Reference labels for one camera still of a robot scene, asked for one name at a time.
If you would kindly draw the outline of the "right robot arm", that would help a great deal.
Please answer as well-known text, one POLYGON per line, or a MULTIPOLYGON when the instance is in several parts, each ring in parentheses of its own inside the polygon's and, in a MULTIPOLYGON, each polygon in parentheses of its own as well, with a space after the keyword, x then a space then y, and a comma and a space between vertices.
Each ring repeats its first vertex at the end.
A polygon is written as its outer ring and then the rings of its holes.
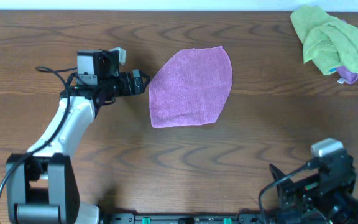
POLYGON ((353 157, 341 150, 315 157, 290 174, 269 165, 280 208, 265 215, 267 223, 358 223, 353 157))

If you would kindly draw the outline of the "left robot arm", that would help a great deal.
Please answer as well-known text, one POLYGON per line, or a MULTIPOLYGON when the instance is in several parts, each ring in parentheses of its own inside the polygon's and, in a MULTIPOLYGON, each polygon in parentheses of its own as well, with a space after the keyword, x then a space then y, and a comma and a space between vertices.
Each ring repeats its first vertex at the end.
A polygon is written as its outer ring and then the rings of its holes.
POLYGON ((77 66, 61 78, 58 110, 39 140, 11 154, 0 185, 11 223, 102 223, 97 205, 81 202, 71 160, 100 109, 116 98, 143 94, 150 77, 120 71, 126 51, 79 50, 77 66))

